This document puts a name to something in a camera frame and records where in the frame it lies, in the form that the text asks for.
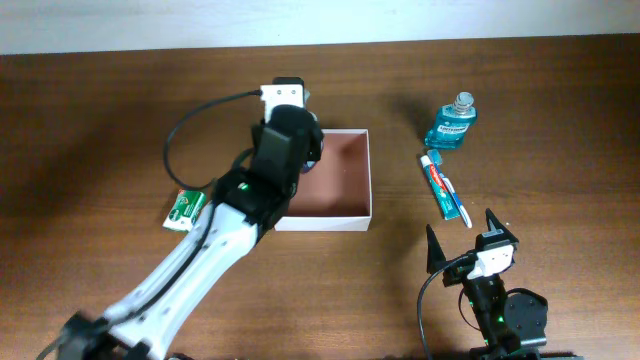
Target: wooden table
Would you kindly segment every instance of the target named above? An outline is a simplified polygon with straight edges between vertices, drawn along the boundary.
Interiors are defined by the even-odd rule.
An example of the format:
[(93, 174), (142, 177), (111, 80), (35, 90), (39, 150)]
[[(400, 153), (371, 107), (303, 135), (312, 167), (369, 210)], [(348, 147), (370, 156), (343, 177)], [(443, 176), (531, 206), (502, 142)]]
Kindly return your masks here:
[[(368, 128), (374, 217), (362, 233), (269, 233), (219, 281), (172, 350), (198, 359), (422, 356), (425, 225), (458, 255), (490, 207), (521, 246), (507, 288), (549, 300), (546, 351), (640, 354), (640, 37), (431, 41), (0, 58), (0, 352), (33, 358), (77, 309), (98, 316), (183, 235), (161, 146), (208, 99), (305, 79), (325, 128)], [(479, 120), (444, 172), (475, 222), (442, 220), (416, 165), (459, 91)], [(194, 120), (172, 161), (192, 183), (250, 145), (257, 100)], [(425, 301), (437, 353), (482, 346), (459, 288)], [(465, 306), (464, 311), (470, 315)]]

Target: blue mouthwash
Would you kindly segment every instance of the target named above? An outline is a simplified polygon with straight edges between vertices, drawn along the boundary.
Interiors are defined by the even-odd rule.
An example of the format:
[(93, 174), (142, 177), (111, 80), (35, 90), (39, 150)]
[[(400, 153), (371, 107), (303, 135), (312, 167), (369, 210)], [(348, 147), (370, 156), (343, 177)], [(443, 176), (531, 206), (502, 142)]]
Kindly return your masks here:
[(464, 141), (469, 127), (478, 114), (473, 106), (473, 96), (467, 92), (458, 94), (453, 104), (438, 110), (433, 129), (424, 138), (424, 144), (434, 149), (457, 149)]

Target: toothpaste tube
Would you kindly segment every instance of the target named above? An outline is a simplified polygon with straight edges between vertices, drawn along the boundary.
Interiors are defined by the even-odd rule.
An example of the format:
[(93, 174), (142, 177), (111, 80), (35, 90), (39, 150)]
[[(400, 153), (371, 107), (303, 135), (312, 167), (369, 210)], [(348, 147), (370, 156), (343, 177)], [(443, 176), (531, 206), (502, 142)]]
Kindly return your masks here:
[(199, 191), (180, 190), (162, 226), (173, 231), (190, 231), (206, 199), (207, 196)]
[(429, 178), (431, 189), (436, 196), (438, 204), (440, 204), (440, 210), (442, 210), (444, 219), (450, 220), (460, 216), (460, 212), (458, 211), (453, 198), (449, 195), (447, 187), (442, 181), (442, 178), (440, 178), (440, 175), (438, 175), (438, 170), (436, 170), (436, 167), (433, 165), (429, 157), (426, 155), (421, 157), (420, 163), (422, 164), (422, 168), (424, 169), (427, 178)]

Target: small green box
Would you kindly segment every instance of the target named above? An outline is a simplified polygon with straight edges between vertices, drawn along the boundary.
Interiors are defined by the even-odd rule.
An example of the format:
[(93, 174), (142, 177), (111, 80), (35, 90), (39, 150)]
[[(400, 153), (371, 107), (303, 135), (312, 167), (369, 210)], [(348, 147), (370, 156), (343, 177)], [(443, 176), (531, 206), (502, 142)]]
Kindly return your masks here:
[(206, 199), (207, 196), (199, 191), (180, 190), (162, 226), (173, 231), (190, 231)]

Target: open box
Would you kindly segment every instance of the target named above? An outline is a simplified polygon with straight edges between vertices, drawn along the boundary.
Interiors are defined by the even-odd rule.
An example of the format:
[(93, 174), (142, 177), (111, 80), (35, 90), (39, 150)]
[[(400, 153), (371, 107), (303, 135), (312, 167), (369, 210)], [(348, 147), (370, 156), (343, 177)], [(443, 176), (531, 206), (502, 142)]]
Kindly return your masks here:
[(322, 159), (300, 175), (277, 231), (366, 231), (371, 222), (371, 166), (366, 129), (322, 130)]

